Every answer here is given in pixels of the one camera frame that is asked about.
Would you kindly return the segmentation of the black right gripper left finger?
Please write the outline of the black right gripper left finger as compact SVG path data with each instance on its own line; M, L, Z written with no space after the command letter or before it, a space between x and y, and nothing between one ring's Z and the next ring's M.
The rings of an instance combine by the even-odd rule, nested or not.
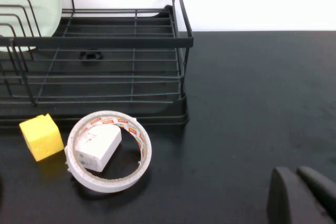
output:
M267 219L269 223L333 223L299 175L287 167L272 170Z

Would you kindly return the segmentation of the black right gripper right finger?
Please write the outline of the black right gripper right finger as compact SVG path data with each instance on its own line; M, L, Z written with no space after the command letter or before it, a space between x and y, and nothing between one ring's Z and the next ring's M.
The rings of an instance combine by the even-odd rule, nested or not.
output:
M296 173L308 186L316 200L335 220L335 182L308 166L300 166Z

